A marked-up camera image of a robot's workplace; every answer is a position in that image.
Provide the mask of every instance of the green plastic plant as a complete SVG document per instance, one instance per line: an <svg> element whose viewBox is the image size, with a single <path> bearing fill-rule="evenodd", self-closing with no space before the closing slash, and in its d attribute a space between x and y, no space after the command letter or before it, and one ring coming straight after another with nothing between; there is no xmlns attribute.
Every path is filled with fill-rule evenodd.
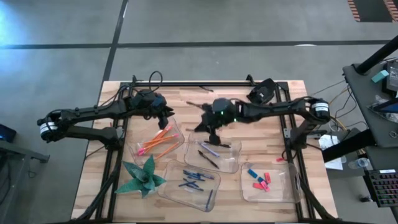
<svg viewBox="0 0 398 224"><path fill-rule="evenodd" d="M120 188L115 191L117 194L140 190L142 198L144 198L151 190L155 190L155 187L166 182L165 179L154 174L155 160L153 155L150 155L150 158L146 160L143 169L130 162L123 161L123 165L133 179L120 186Z"/></svg>

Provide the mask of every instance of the black clamp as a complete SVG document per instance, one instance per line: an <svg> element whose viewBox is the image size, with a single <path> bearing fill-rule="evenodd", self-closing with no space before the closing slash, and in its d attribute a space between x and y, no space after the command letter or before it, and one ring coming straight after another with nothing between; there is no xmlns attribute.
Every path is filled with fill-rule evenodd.
<svg viewBox="0 0 398 224"><path fill-rule="evenodd" d="M251 75L248 75L246 80L250 81L251 85L255 86L247 95L250 102L259 105L266 104L274 97L276 84L272 79L268 78L257 85Z"/></svg>

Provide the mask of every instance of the metal stand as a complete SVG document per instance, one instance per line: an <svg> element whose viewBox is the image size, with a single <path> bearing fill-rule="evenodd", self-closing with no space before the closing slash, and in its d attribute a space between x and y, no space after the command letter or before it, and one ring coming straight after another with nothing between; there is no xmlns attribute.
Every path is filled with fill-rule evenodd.
<svg viewBox="0 0 398 224"><path fill-rule="evenodd" d="M12 210L16 201L17 190L21 184L22 178L28 172L30 160L37 159L41 163L45 163L49 161L50 156L31 151L30 149L24 149L6 141L0 141L0 154L2 154L0 159L0 170L2 170L10 160L16 163L12 171L13 178L9 180L11 182L11 188L6 195L5 201L1 205L0 223L7 223L10 210Z"/></svg>
<svg viewBox="0 0 398 224"><path fill-rule="evenodd" d="M392 54L398 49L398 36L394 37L390 42L381 47L376 53L366 59L362 64L358 65L355 70L360 75L367 75L366 72L377 65L388 55Z"/></svg>

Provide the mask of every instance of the black table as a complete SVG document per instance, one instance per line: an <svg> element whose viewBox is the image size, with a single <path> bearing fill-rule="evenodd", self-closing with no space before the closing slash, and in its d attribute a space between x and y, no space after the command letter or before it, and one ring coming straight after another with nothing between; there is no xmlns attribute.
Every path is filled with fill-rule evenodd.
<svg viewBox="0 0 398 224"><path fill-rule="evenodd" d="M325 162L367 146L377 146L379 149L398 148L398 138L392 138L389 135L391 131L398 132L398 124L380 117L368 108L369 105L375 102L376 95L384 99L391 99L389 95L381 91L381 82L373 83L371 80L371 78L381 70L382 65L376 65L368 71L369 75L364 76L358 74L353 65L343 68L343 75L353 92L369 129L324 150L323 160Z"/></svg>
<svg viewBox="0 0 398 224"><path fill-rule="evenodd" d="M389 135L391 131L398 132L398 124L388 121L368 109L368 106L374 103L376 95L384 99L391 99L389 95L381 91L382 82L374 83L371 80L377 72L382 70L382 65L374 66L368 71L367 76L358 74L354 66L356 65L344 67L343 75L353 92L369 129L324 150L323 159L328 162L334 158L365 148L373 169L398 170L398 138L392 138ZM398 208L391 207L391 211L398 221Z"/></svg>

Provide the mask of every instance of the white paper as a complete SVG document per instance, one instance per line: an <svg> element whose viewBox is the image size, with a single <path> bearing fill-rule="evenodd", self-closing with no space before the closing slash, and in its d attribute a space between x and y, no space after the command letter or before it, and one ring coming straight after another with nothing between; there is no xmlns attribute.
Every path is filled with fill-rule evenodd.
<svg viewBox="0 0 398 224"><path fill-rule="evenodd" d="M337 139L337 136L332 136L330 138L330 135L324 134L320 139L319 139L319 145L322 150L325 150L335 144L338 144L339 140ZM325 167L327 169L337 169L337 170L343 170L343 164L341 163L341 158L334 159L332 161L329 161L325 163Z"/></svg>

